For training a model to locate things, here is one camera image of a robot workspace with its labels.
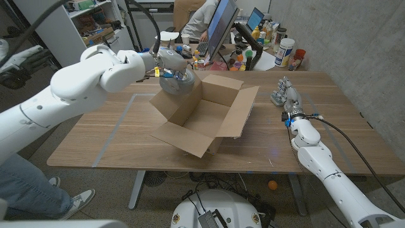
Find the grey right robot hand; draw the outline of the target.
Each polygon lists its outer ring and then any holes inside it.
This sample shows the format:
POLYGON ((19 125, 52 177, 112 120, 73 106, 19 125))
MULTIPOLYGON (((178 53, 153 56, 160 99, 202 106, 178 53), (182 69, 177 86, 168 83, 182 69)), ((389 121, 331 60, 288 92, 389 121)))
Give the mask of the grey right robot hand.
POLYGON ((302 98, 291 81, 284 76, 278 81, 278 90, 273 91, 273 103, 277 107, 283 106, 282 121, 296 121, 306 118, 302 108, 302 98))

